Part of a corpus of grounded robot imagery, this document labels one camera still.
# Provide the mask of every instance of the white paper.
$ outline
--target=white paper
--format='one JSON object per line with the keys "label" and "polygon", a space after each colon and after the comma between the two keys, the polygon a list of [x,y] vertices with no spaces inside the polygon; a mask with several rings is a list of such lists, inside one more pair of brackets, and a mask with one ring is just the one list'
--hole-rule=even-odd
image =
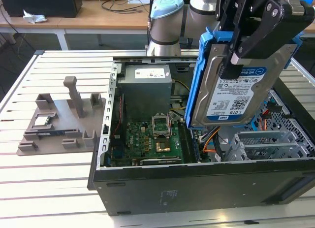
{"label": "white paper", "polygon": [[24,11],[23,19],[25,19],[27,22],[31,24],[47,21],[44,15],[32,15],[32,14],[27,13],[25,10],[23,11]]}

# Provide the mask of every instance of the black computer case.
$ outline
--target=black computer case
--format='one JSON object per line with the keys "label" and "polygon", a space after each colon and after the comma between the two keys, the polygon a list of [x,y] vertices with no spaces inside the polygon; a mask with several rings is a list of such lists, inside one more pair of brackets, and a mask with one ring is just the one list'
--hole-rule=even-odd
{"label": "black computer case", "polygon": [[10,17],[21,17],[23,10],[34,15],[76,17],[82,0],[2,0]]}
{"label": "black computer case", "polygon": [[[280,79],[273,90],[314,142],[314,119]],[[95,170],[94,152],[89,187],[95,186],[109,216],[288,204],[315,186],[313,156],[312,151],[309,158],[295,161],[104,171]]]}

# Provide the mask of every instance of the aluminum extrusion table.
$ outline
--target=aluminum extrusion table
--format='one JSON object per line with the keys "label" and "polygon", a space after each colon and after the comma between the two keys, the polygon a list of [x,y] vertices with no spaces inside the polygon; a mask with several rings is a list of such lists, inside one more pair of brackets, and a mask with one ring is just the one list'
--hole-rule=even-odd
{"label": "aluminum extrusion table", "polygon": [[[15,154],[36,109],[37,94],[69,98],[63,86],[69,75],[77,77],[83,98],[92,92],[104,94],[113,57],[144,55],[144,51],[46,51],[32,57],[0,104],[0,227],[314,227],[315,189],[288,205],[109,217],[97,192],[86,188],[92,153]],[[281,79],[315,117],[315,79],[292,62],[299,71],[291,65]],[[245,225],[248,220],[260,223]]]}

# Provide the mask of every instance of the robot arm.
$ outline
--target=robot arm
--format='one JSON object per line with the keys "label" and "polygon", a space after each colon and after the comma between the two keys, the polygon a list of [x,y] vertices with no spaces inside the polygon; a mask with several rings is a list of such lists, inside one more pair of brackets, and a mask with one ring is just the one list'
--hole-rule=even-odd
{"label": "robot arm", "polygon": [[206,27],[214,29],[216,0],[157,0],[154,2],[147,56],[180,56],[180,37],[200,38]]}
{"label": "robot arm", "polygon": [[189,128],[251,121],[314,20],[299,0],[218,0],[218,30],[201,36],[185,120]]}

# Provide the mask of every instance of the green circuit board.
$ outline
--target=green circuit board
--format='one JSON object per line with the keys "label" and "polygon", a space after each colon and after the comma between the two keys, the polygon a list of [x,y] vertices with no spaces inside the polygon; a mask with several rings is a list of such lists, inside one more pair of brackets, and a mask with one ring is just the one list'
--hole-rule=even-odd
{"label": "green circuit board", "polygon": [[[165,130],[163,123],[156,123],[156,129]],[[152,122],[129,122],[126,130],[126,151],[124,158],[183,158],[177,122],[171,126],[170,138],[154,138]]]}

